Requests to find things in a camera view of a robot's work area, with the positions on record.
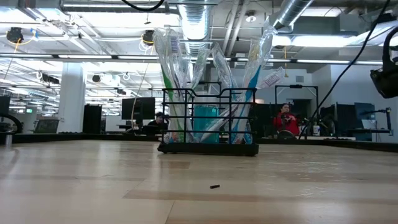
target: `clear plastic wrap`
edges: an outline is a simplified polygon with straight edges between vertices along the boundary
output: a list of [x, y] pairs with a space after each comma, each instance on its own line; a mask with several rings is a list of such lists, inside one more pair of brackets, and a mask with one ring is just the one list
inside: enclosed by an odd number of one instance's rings
[[177, 65], [177, 78], [181, 88], [188, 86], [188, 76], [191, 67], [191, 56], [182, 55]]
[[[262, 63], [269, 60], [272, 49], [272, 38], [276, 34], [276, 30], [267, 25], [264, 27], [264, 33], [261, 38], [252, 39], [248, 63], [243, 78], [243, 88], [255, 88], [259, 80]], [[252, 100], [252, 91], [243, 91], [243, 101], [249, 102]], [[239, 105], [236, 116], [248, 116], [249, 105]], [[233, 131], [244, 131], [247, 129], [247, 119], [235, 119], [233, 122]], [[242, 141], [244, 134], [233, 134], [233, 144], [239, 144]], [[246, 143], [250, 144], [251, 140], [246, 139]]]
[[283, 81], [285, 70], [282, 67], [275, 69], [271, 74], [262, 78], [258, 84], [257, 89], [269, 88]]
[[[176, 71], [179, 70], [182, 54], [179, 48], [178, 35], [174, 30], [168, 29], [163, 31], [156, 29], [154, 32], [155, 49], [159, 56], [159, 62], [162, 68], [163, 82], [166, 88], [181, 88], [180, 81]], [[168, 91], [169, 101], [182, 102], [183, 95], [180, 91]], [[183, 116], [185, 112], [184, 105], [170, 105], [171, 116]], [[187, 130], [192, 130], [192, 124], [187, 119]], [[183, 130], [184, 119], [170, 119], [170, 130]], [[183, 140], [182, 133], [167, 133], [165, 142], [181, 142]], [[187, 142], [193, 141], [191, 133], [187, 134]]]
[[193, 68], [193, 78], [189, 83], [188, 88], [195, 89], [205, 72], [207, 58], [211, 53], [210, 49], [199, 49], [198, 58]]
[[213, 54], [213, 63], [217, 69], [218, 76], [226, 88], [237, 88], [235, 79], [232, 76], [231, 69], [225, 59], [223, 51], [218, 43], [215, 43], [215, 46], [211, 50]]

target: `fluorescent light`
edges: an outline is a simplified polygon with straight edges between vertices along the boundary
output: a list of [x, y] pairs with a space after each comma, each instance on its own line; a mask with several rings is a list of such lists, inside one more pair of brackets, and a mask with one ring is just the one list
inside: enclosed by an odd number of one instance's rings
[[135, 56], [118, 56], [119, 59], [132, 59], [132, 60], [158, 60], [159, 57], [158, 56], [139, 56], [139, 55], [135, 55]]
[[15, 82], [13, 82], [13, 81], [5, 80], [5, 79], [3, 79], [3, 78], [0, 78], [0, 82], [2, 82], [2, 83], [8, 83], [8, 84], [11, 84], [11, 85], [16, 85], [16, 84], [17, 84], [17, 83], [15, 83]]
[[33, 104], [37, 104], [37, 105], [42, 105], [43, 104], [41, 102], [36, 102], [36, 101], [29, 101], [28, 103], [33, 103]]
[[291, 59], [273, 59], [270, 58], [268, 62], [275, 62], [275, 63], [290, 63]]
[[112, 59], [110, 55], [58, 55], [60, 58]]
[[325, 63], [325, 64], [346, 65], [349, 63], [349, 60], [303, 60], [303, 59], [298, 59], [297, 63]]
[[64, 4], [63, 6], [64, 7], [118, 7], [118, 8], [130, 7], [126, 4]]
[[12, 92], [17, 94], [29, 95], [29, 92], [20, 88], [9, 88]]
[[363, 62], [357, 61], [354, 63], [355, 65], [383, 65], [383, 62]]
[[292, 45], [299, 47], [344, 47], [349, 44], [349, 37], [338, 35], [298, 35]]
[[26, 106], [10, 106], [10, 109], [26, 109]]
[[39, 113], [44, 113], [44, 114], [54, 114], [57, 113], [55, 111], [38, 111]]
[[58, 105], [56, 105], [55, 103], [49, 103], [49, 102], [47, 102], [47, 101], [45, 101], [44, 102], [46, 105], [50, 105], [50, 106], [58, 106]]
[[12, 57], [12, 58], [24, 58], [24, 57], [31, 57], [31, 58], [52, 58], [52, 55], [46, 55], [46, 54], [0, 54], [0, 57]]
[[289, 46], [292, 45], [290, 37], [275, 35], [272, 38], [272, 46]]

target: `small black object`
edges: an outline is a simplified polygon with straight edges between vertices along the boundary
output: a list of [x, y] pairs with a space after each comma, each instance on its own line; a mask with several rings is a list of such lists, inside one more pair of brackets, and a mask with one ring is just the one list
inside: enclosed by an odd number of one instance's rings
[[42, 75], [42, 81], [43, 82], [47, 82], [47, 83], [54, 83], [54, 84], [59, 84], [60, 83], [60, 80], [58, 78], [51, 77], [51, 76], [49, 76], [47, 74], [43, 74]]
[[22, 43], [24, 36], [22, 35], [21, 30], [22, 28], [20, 27], [11, 27], [11, 30], [7, 32], [7, 40], [15, 44]]
[[145, 30], [145, 34], [142, 36], [142, 39], [144, 41], [144, 44], [148, 45], [148, 46], [152, 46], [153, 43], [153, 35], [154, 35], [154, 30]]
[[101, 81], [101, 77], [99, 75], [93, 75], [93, 82], [99, 83]]

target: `black cable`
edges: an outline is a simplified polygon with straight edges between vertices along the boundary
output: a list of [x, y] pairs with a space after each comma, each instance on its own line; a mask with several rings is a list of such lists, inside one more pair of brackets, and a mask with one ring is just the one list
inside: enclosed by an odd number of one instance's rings
[[[374, 28], [376, 28], [377, 22], [379, 21], [379, 19], [381, 18], [381, 16], [384, 14], [384, 11], [386, 10], [387, 6], [389, 5], [390, 0], [387, 0], [386, 3], [384, 4], [383, 8], [380, 11], [379, 16], [377, 17], [377, 19], [373, 22], [372, 26], [371, 26], [371, 30], [369, 31], [368, 36], [366, 36], [365, 41], [363, 42], [363, 45], [361, 47], [361, 50], [358, 52], [358, 54], [355, 56], [354, 60], [352, 60], [347, 67], [343, 70], [343, 72], [338, 76], [337, 80], [335, 81], [335, 83], [333, 84], [333, 86], [331, 86], [329, 92], [326, 94], [326, 96], [322, 99], [321, 103], [318, 105], [317, 109], [315, 110], [315, 112], [312, 114], [310, 121], [312, 121], [315, 117], [315, 115], [317, 114], [317, 111], [319, 110], [319, 108], [322, 106], [322, 104], [325, 102], [325, 100], [329, 97], [330, 93], [333, 91], [333, 89], [335, 88], [335, 86], [337, 85], [338, 81], [340, 80], [340, 78], [342, 78], [342, 76], [347, 72], [347, 70], [357, 61], [357, 59], [359, 58], [359, 56], [361, 56], [363, 50], [366, 47], [366, 44], [368, 43], [369, 38], [371, 37]], [[308, 126], [308, 122], [306, 123], [305, 127], [303, 128], [303, 130], [305, 130]], [[301, 136], [303, 135], [303, 131], [300, 133], [300, 136], [298, 137], [298, 139], [301, 138]]]
[[124, 3], [127, 4], [128, 6], [132, 7], [133, 9], [136, 9], [136, 10], [138, 10], [138, 11], [142, 11], [142, 12], [151, 12], [151, 11], [153, 11], [153, 10], [159, 8], [159, 7], [163, 4], [164, 0], [160, 0], [160, 1], [156, 4], [156, 6], [154, 6], [154, 7], [152, 7], [152, 8], [149, 8], [149, 9], [137, 7], [137, 6], [135, 6], [135, 5], [131, 4], [131, 3], [129, 3], [127, 0], [122, 0], [122, 2], [124, 2]]

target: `computer monitor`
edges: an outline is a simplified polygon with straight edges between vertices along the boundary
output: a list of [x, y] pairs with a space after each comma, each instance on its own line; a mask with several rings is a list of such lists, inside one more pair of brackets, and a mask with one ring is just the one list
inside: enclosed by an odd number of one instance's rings
[[[154, 119], [155, 118], [155, 98], [140, 97], [136, 98], [134, 106], [134, 119]], [[135, 98], [122, 100], [122, 119], [131, 119], [132, 106]]]
[[356, 117], [359, 120], [376, 120], [374, 111], [374, 105], [371, 103], [355, 103]]

